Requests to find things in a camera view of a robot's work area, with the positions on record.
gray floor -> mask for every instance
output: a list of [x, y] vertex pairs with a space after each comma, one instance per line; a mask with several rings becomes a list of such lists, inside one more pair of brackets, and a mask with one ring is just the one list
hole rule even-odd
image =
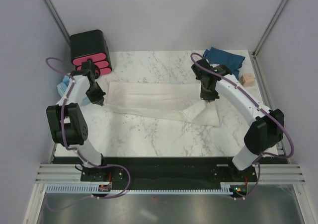
[[[292, 187], [262, 187], [245, 201], [216, 195], [125, 195], [44, 208], [44, 224], [303, 224]], [[60, 208], [85, 195], [47, 194]]]

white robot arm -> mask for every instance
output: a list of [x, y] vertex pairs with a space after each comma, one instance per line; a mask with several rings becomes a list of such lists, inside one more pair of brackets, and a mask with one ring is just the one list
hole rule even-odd
[[245, 146], [232, 160], [238, 170], [244, 170], [251, 166], [265, 150], [273, 147], [283, 139], [282, 130], [263, 112], [270, 114], [281, 125], [284, 124], [284, 114], [279, 109], [272, 111], [254, 98], [240, 85], [226, 66], [219, 65], [213, 68], [205, 59], [201, 59], [197, 63], [201, 67], [226, 78], [226, 80], [221, 79], [193, 65], [192, 70], [196, 78], [201, 81], [201, 99], [210, 102], [218, 99], [219, 94], [223, 95], [242, 114], [250, 126], [244, 137]]
[[[52, 138], [56, 143], [61, 143], [66, 149], [73, 150], [83, 161], [84, 166], [92, 167], [86, 162], [87, 160], [99, 166], [101, 165], [102, 154], [97, 152], [88, 139], [88, 127], [80, 111], [79, 104], [87, 95], [92, 103], [103, 105], [105, 92], [95, 82], [95, 65], [93, 62], [83, 63], [82, 70], [73, 71], [71, 75], [75, 84], [64, 107], [64, 127], [67, 145], [63, 144], [61, 128], [61, 108], [65, 97], [62, 97], [55, 106], [49, 106], [46, 110]], [[72, 81], [70, 80], [65, 94], [68, 94], [71, 86]]]

white wall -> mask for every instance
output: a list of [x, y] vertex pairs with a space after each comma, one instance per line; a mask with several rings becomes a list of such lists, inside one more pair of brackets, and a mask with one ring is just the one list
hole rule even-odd
[[0, 15], [0, 218], [19, 224], [52, 143], [45, 109], [61, 76], [45, 58], [69, 52], [42, 0], [0, 0]]
[[290, 0], [259, 54], [318, 210], [318, 0]]
[[111, 51], [255, 49], [280, 0], [52, 0], [70, 34]]

marble table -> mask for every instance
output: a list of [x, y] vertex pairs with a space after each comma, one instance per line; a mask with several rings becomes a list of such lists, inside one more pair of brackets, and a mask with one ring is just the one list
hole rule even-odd
[[[98, 83], [103, 89], [110, 81], [199, 83], [191, 70], [192, 52], [113, 52], [110, 53], [113, 72], [99, 78]], [[254, 74], [247, 50], [229, 52], [245, 56], [240, 74]], [[247, 90], [262, 101], [257, 83]], [[104, 156], [234, 156], [244, 146], [248, 125], [224, 97], [216, 105], [219, 128], [113, 113], [92, 104], [81, 110], [88, 125], [88, 138]], [[270, 151], [277, 153], [277, 148]], [[76, 156], [61, 145], [57, 145], [54, 155]]]

white towel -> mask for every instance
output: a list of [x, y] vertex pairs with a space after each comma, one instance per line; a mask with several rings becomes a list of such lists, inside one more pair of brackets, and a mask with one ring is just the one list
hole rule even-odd
[[111, 82], [104, 104], [112, 111], [219, 127], [215, 102], [200, 99], [201, 84]]

